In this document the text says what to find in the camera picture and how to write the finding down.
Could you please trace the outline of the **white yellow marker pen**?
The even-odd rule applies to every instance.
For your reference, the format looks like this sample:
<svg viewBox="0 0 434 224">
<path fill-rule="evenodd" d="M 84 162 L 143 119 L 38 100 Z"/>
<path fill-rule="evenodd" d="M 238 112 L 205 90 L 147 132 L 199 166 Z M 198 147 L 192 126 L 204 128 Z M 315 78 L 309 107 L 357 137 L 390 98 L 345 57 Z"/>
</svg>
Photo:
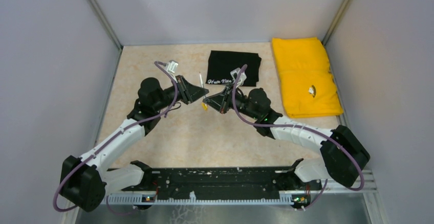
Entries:
<svg viewBox="0 0 434 224">
<path fill-rule="evenodd" d="M 201 72 L 199 72 L 199 80 L 200 80 L 201 88 L 205 88 L 205 87 L 204 87 L 204 81 L 203 81 L 203 77 L 202 77 Z M 208 105 L 207 105 L 204 101 L 202 101 L 202 108 L 203 108 L 205 111 L 208 110 Z"/>
</svg>

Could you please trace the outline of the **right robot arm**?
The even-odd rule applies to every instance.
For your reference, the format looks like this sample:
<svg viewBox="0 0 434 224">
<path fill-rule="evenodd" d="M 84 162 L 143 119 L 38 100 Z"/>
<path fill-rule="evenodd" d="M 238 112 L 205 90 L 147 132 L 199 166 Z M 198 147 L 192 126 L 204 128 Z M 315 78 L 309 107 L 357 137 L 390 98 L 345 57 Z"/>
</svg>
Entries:
<svg viewBox="0 0 434 224">
<path fill-rule="evenodd" d="M 312 180 L 333 179 L 352 191 L 363 189 L 362 171 L 371 156 L 348 127 L 326 129 L 294 121 L 271 108 L 271 100 L 262 88 L 243 95 L 227 86 L 203 101 L 221 114 L 234 110 L 264 137 L 289 141 L 318 153 L 319 158 L 301 160 L 288 175 L 292 188 L 302 189 Z"/>
</svg>

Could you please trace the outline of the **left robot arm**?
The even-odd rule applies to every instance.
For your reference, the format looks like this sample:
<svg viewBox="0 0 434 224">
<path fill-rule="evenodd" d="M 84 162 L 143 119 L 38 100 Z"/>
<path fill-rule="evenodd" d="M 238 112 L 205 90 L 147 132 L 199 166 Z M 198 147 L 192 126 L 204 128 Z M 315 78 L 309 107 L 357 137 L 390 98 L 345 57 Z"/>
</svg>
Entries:
<svg viewBox="0 0 434 224">
<path fill-rule="evenodd" d="M 189 83 L 182 75 L 171 79 L 172 85 L 162 89 L 158 79 L 144 79 L 138 90 L 134 108 L 122 124 L 103 142 L 79 157 L 67 157 L 61 169 L 53 207 L 61 212 L 57 198 L 62 196 L 74 208 L 86 212 L 95 210 L 113 192 L 130 186 L 149 189 L 154 182 L 145 165 L 132 162 L 128 166 L 110 170 L 109 167 L 132 145 L 147 136 L 176 102 L 191 104 L 209 90 Z"/>
</svg>

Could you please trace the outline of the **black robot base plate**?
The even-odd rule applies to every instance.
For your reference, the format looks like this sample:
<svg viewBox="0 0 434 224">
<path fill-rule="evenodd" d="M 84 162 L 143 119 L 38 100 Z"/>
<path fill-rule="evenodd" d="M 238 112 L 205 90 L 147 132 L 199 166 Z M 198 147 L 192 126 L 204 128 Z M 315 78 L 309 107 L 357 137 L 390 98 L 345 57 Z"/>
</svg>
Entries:
<svg viewBox="0 0 434 224">
<path fill-rule="evenodd" d="M 292 166 L 151 168 L 142 182 L 123 192 L 154 191 L 158 200 L 277 200 L 282 191 L 320 190 L 316 180 L 302 182 Z"/>
</svg>

